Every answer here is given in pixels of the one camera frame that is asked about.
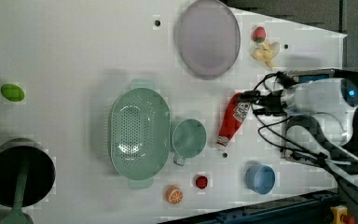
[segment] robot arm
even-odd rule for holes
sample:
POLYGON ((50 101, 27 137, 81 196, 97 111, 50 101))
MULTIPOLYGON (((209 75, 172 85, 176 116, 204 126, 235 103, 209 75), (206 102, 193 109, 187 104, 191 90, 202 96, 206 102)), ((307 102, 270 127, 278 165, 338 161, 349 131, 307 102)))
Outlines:
POLYGON ((286 137, 313 154, 322 153, 323 160, 314 162, 332 174, 336 180, 343 180, 358 191, 358 158, 325 137, 320 122, 312 116, 296 116, 286 126, 286 137))
POLYGON ((269 77, 277 77, 283 90, 261 96, 256 90, 260 82, 238 101, 264 106, 254 111, 257 116, 293 116, 286 125, 286 139, 294 144, 288 141, 286 146, 358 191, 358 158, 342 147, 353 134, 356 86, 344 78, 296 84, 283 73, 269 77))

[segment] black cable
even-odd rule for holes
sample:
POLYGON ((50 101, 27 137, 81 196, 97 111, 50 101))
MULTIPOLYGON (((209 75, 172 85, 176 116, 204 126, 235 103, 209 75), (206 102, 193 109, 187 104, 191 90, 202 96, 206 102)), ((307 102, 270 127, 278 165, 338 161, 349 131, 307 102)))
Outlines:
MULTIPOLYGON (((275 74, 272 73, 272 74, 266 75, 260 82, 258 82, 258 83, 255 85, 254 91, 255 91, 261 84, 265 83, 267 79, 270 79, 270 78, 272 78, 272 77, 278 78, 279 75, 281 75, 281 74, 280 74, 280 73, 275 73, 275 74)), ((297 152, 307 151, 307 153, 309 153, 309 154, 312 155, 312 156, 315 156, 315 157, 317 157, 317 158, 320 158, 320 157, 321 157, 320 154, 308 152, 308 150, 307 150, 306 148, 304 148, 304 147, 302 147, 301 145, 299 145, 299 144, 297 144, 297 143, 291 141, 290 139, 287 139, 287 138, 283 137, 282 135, 280 135, 280 134, 276 133, 275 131, 273 131, 272 129, 270 129, 270 126, 273 126, 273 125, 276 125, 276 124, 266 125, 257 115, 255 115, 255 117, 256 117, 257 120, 263 125, 263 127, 259 128, 259 130, 257 131, 258 134, 259 134, 266 142, 268 142, 269 144, 271 144, 271 145, 273 145, 273 146, 275 146, 275 147, 278 147, 278 148, 280 148, 280 149, 289 149, 289 150, 292 150, 292 151, 294 151, 294 152, 296 152, 296 151, 297 151, 297 152), (283 139, 284 141, 289 142, 289 143, 293 144, 294 146, 301 148, 302 150, 301 150, 301 149, 296 149, 296 148, 278 146, 278 145, 272 143, 272 142, 269 141, 263 134, 261 134, 260 130, 261 130, 261 129, 264 129, 264 128, 267 128, 270 132, 274 133, 275 135, 277 135, 278 137, 280 137, 280 138, 283 139)))
POLYGON ((276 133, 275 131, 273 131, 272 129, 270 129, 271 126, 274 126, 274 125, 277 125, 277 124, 280 124, 280 123, 284 123, 284 122, 286 122, 287 120, 291 119, 292 117, 289 117, 289 118, 287 118, 287 119, 283 119, 283 120, 281 120, 281 121, 279 121, 279 122, 272 123, 272 124, 269 124, 269 125, 266 125, 266 124, 265 124, 263 121, 261 121, 261 119, 258 118, 257 116, 256 116, 256 118, 258 119, 258 121, 259 121, 261 124, 263 124, 263 126, 260 127, 260 128, 257 130, 257 132, 258 132, 258 134, 260 135, 260 137, 262 137, 262 138, 263 138, 266 142, 268 142, 269 144, 271 144, 271 145, 273 145, 273 146, 275 146, 275 147, 278 147, 278 148, 280 148, 280 149, 289 149, 289 150, 292 150, 292 151, 294 151, 294 152, 308 153, 308 154, 310 154, 310 155, 312 155, 312 156, 314 156, 314 157, 316 157, 316 158, 318 158, 318 157, 321 156, 320 154, 317 154, 317 153, 308 151, 306 148, 300 146, 299 144, 297 144, 297 143, 291 141, 290 139, 287 139, 287 138, 283 137, 282 135, 280 135, 280 134, 276 133), (280 138, 283 139, 284 141, 289 142, 289 143, 291 143, 291 144, 293 144, 293 145, 295 145, 296 147, 299 147, 299 148, 301 148, 301 149, 292 148, 292 147, 283 147, 283 146, 279 146, 279 145, 276 145, 276 144, 272 143, 271 141, 269 141, 269 140, 261 133, 261 130, 262 130, 262 129, 265 129, 265 128, 267 128, 270 132, 274 133, 275 135, 277 135, 278 137, 280 137, 280 138))
MULTIPOLYGON (((265 87, 268 91, 271 92, 271 90, 270 90, 270 89, 267 87, 267 85, 265 84, 266 80, 269 79, 269 78, 271 78, 271 77, 276 77, 276 78, 278 78, 278 74, 268 74, 268 75, 266 75, 266 76, 263 78, 263 80, 261 80, 259 83, 257 83, 257 85, 255 85, 254 91, 255 91, 261 84, 263 84, 264 87, 265 87)), ((307 151, 306 153, 309 153, 310 155, 313 155, 313 156, 315 156, 315 157, 317 157, 317 158, 320 158, 320 156, 321 156, 320 154, 316 154, 316 153, 310 152, 310 151, 308 151, 306 148, 300 146, 299 144, 297 144, 297 143, 291 141, 290 139, 287 139, 287 138, 283 137, 282 135, 280 135, 280 134, 276 133, 275 131, 273 131, 272 129, 270 129, 271 126, 274 126, 274 125, 277 125, 277 124, 280 124, 280 123, 284 123, 284 122, 286 122, 287 120, 289 120, 291 117, 289 117, 289 118, 287 118, 287 119, 283 119, 283 120, 278 121, 278 122, 275 122, 275 123, 272 123, 272 124, 269 124, 269 125, 266 125, 257 115, 255 115, 255 117, 256 117, 257 120, 263 125, 262 127, 260 127, 260 128, 257 130, 257 132, 258 132, 258 134, 260 135, 260 137, 262 137, 262 138, 264 139, 264 141, 266 141, 267 143, 271 144, 272 146, 275 146, 275 147, 278 147, 278 148, 281 148, 281 149, 289 149, 289 150, 292 150, 292 151, 294 151, 294 152, 296 152, 296 151, 297 151, 297 152, 304 152, 304 150, 305 150, 305 151, 307 151), (265 129, 265 128, 267 128, 270 132, 274 133, 275 135, 277 135, 278 137, 280 137, 280 138, 283 139, 284 141, 287 141, 287 142, 289 142, 289 143, 295 145, 296 147, 299 147, 299 148, 302 148, 302 149, 296 149, 296 148, 290 148, 290 147, 283 147, 283 146, 276 145, 275 143, 272 143, 271 141, 269 141, 269 140, 261 133, 261 130, 262 130, 262 129, 265 129)), ((356 200, 354 200, 354 198, 344 189, 344 187, 343 187, 342 184, 340 183, 339 179, 337 180, 337 183, 338 183, 338 185, 341 187, 342 191, 348 196, 348 198, 351 199, 351 200, 358 206, 358 202, 357 202, 356 200)))

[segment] blue cup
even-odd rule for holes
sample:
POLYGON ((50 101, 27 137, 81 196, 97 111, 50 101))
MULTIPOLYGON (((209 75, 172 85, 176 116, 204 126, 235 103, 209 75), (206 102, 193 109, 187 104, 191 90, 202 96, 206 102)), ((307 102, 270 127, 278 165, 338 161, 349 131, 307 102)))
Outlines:
POLYGON ((269 193, 275 184, 275 173, 271 167, 265 165, 253 165, 246 172, 246 186, 259 194, 269 193))

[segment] yellow toy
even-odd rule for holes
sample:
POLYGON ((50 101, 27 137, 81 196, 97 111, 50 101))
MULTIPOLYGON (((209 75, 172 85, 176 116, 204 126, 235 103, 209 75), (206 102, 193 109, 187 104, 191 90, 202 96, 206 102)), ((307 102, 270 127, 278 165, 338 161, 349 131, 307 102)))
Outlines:
POLYGON ((334 214, 334 220, 331 224, 356 224, 354 217, 348 216, 348 208, 346 206, 331 207, 334 214))
POLYGON ((266 40, 266 32, 262 27, 258 27, 255 30, 253 40, 258 44, 258 48, 254 50, 252 56, 256 60, 266 63, 269 68, 274 69, 275 64, 272 62, 272 59, 280 50, 279 43, 270 44, 266 40))

